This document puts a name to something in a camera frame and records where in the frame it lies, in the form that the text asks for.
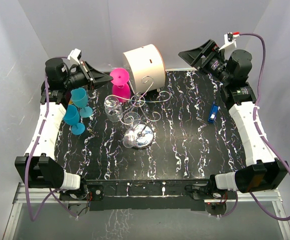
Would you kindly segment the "blue wine glass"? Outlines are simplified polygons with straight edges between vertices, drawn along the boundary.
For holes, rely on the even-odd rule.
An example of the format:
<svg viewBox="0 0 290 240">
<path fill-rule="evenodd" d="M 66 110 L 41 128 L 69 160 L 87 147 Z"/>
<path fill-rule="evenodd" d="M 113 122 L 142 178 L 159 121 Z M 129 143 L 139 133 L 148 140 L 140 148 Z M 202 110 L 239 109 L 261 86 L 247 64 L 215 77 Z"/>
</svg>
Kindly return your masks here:
<svg viewBox="0 0 290 240">
<path fill-rule="evenodd" d="M 69 104 L 63 121 L 70 126 L 73 135 L 81 135 L 85 131 L 85 125 L 80 122 L 80 114 L 76 106 Z"/>
<path fill-rule="evenodd" d="M 88 106 L 88 94 L 87 91 L 82 88 L 76 88 L 71 90 L 71 101 L 79 108 L 79 114 L 82 118 L 89 118 L 93 114 L 93 109 Z"/>
</svg>

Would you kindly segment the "pink wine glass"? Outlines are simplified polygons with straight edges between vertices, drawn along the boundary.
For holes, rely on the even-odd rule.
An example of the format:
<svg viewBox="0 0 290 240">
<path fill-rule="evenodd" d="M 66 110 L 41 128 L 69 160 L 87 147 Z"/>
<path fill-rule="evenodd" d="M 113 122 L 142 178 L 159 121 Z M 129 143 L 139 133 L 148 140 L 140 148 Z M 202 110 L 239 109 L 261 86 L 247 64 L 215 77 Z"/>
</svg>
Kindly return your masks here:
<svg viewBox="0 0 290 240">
<path fill-rule="evenodd" d="M 124 68 L 115 68 L 110 73 L 110 76 L 113 78 L 111 83 L 112 94 L 115 95 L 120 103 L 127 102 L 131 97 L 131 90 L 128 84 L 130 80 L 130 75 L 128 71 Z"/>
</svg>

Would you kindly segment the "clear ribbed tumbler glass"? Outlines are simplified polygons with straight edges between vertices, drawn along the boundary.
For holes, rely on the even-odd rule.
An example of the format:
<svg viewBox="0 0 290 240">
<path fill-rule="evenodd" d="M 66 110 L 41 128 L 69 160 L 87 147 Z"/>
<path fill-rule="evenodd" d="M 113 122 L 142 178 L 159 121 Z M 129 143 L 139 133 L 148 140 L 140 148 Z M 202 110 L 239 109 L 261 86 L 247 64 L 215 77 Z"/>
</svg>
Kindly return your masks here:
<svg viewBox="0 0 290 240">
<path fill-rule="evenodd" d="M 111 122 L 119 122 L 122 118 L 123 108 L 119 99 L 114 95 L 109 95 L 104 100 L 104 109 L 107 118 Z"/>
</svg>

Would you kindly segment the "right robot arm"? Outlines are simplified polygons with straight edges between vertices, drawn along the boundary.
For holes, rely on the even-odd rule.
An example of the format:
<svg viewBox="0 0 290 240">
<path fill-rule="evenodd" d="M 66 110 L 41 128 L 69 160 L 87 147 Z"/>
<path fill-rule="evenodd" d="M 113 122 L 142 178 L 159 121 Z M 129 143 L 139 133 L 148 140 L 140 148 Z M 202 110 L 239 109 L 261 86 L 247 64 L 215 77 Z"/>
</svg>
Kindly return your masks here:
<svg viewBox="0 0 290 240">
<path fill-rule="evenodd" d="M 220 100 L 234 120 L 245 152 L 245 168 L 236 172 L 211 175 L 203 191 L 218 199 L 226 191 L 251 193 L 276 189 L 288 171 L 262 140 L 262 124 L 255 112 L 256 96 L 247 82 L 252 55 L 234 50 L 225 59 L 225 50 L 211 39 L 203 45 L 178 53 L 191 67 L 210 74 L 221 82 Z"/>
</svg>

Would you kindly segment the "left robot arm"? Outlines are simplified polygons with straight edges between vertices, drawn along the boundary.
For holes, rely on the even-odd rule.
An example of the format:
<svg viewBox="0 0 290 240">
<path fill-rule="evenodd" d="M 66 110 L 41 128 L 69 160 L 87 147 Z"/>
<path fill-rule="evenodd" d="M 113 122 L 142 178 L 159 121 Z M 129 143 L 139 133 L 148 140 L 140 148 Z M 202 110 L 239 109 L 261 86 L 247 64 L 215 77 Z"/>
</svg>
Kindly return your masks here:
<svg viewBox="0 0 290 240">
<path fill-rule="evenodd" d="M 76 199 L 88 195 L 81 175 L 66 172 L 56 162 L 55 146 L 64 117 L 80 119 L 77 107 L 70 105 L 72 91 L 87 87 L 98 89 L 113 80 L 86 61 L 68 67 L 61 57 L 45 62 L 46 79 L 41 86 L 40 113 L 34 135 L 23 156 L 15 159 L 15 168 L 27 188 L 51 188 L 67 191 Z"/>
</svg>

